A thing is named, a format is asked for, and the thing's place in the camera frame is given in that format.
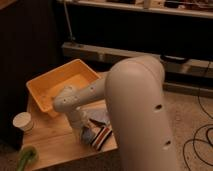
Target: speckled floor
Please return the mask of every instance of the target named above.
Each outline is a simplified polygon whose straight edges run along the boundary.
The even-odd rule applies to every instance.
[[[174,138],[177,147],[178,159],[181,170],[187,171],[184,164],[182,149],[183,144],[188,139],[193,138],[196,129],[205,125],[213,124],[210,119],[200,108],[197,97],[172,92],[165,92],[165,101],[167,114],[174,132]],[[201,98],[205,109],[213,115],[213,99]],[[200,139],[205,139],[205,128],[198,134]],[[213,163],[213,148],[205,143],[196,143],[196,149],[199,155],[207,162]],[[191,171],[212,171],[213,167],[201,162],[195,155],[192,143],[188,143],[185,148],[186,158]],[[17,153],[1,143],[0,147],[0,170],[14,170],[16,166]],[[119,171],[122,170],[119,154],[117,150],[105,154],[92,156],[86,159],[80,159],[70,163],[52,166],[43,171]]]

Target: green object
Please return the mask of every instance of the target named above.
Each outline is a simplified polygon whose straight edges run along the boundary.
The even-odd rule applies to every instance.
[[[16,171],[24,171],[27,164],[35,163],[38,160],[38,153],[35,147],[24,147],[19,153],[19,161]]]

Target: yellow basket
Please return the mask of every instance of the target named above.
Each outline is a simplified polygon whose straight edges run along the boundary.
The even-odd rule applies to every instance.
[[[86,87],[100,76],[82,60],[75,59],[26,83],[26,86],[40,110],[51,117],[58,115],[53,110],[54,97],[66,85],[77,89]]]

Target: paper cup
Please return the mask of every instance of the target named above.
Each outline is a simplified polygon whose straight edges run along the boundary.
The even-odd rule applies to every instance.
[[[13,119],[13,125],[24,132],[31,130],[33,128],[31,114],[28,112],[17,114]]]

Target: table surface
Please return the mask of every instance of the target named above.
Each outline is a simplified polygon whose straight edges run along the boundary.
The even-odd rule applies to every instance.
[[[85,108],[104,107],[105,102],[99,101]],[[32,114],[34,127],[25,133],[23,148],[34,146],[39,154],[39,160],[29,166],[28,170],[36,170],[48,166],[65,163],[80,158],[96,155],[117,148],[114,136],[106,141],[98,152],[91,146],[79,143],[64,114],[51,118],[48,114],[42,113],[33,98],[29,97],[27,111]]]

